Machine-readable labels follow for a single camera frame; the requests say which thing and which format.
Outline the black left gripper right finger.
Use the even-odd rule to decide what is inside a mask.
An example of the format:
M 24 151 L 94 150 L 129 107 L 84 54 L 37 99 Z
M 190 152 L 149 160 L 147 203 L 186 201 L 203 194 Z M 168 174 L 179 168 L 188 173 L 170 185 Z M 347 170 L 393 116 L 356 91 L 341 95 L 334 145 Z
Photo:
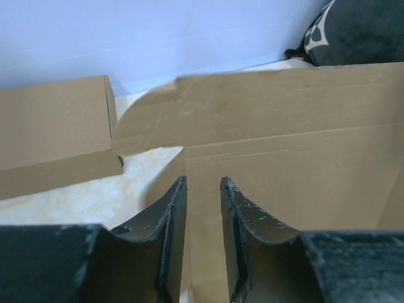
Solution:
M 402 302 L 401 230 L 297 230 L 220 182 L 231 302 Z

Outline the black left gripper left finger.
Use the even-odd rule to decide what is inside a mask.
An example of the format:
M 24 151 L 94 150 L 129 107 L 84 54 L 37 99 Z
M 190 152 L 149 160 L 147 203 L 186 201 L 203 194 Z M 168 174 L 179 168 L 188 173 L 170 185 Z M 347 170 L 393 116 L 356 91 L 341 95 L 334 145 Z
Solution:
M 2 302 L 179 302 L 187 179 L 130 220 L 3 225 Z

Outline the brown cardboard box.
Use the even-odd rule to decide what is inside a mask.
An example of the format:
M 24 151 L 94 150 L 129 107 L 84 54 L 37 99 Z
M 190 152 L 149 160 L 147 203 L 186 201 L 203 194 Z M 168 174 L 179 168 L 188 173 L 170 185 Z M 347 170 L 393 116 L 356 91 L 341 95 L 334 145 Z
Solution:
M 130 106 L 112 149 L 182 151 L 149 187 L 187 177 L 182 291 L 229 300 L 220 181 L 299 230 L 403 228 L 403 64 L 201 74 Z
M 1 90 L 1 199 L 123 173 L 108 76 Z

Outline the closed brown cardboard box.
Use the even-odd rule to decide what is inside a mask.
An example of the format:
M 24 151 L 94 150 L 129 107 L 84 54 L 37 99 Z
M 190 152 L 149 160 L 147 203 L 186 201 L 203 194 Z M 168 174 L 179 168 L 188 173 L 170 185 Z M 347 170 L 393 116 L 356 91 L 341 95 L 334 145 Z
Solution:
M 123 173 L 108 76 L 1 90 L 1 199 Z

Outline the black floral pillow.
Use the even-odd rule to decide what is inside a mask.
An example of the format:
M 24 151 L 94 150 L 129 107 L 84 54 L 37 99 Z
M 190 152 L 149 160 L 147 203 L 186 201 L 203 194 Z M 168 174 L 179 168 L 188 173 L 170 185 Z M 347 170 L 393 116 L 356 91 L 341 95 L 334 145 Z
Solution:
M 403 1 L 330 1 L 285 56 L 313 66 L 402 62 Z

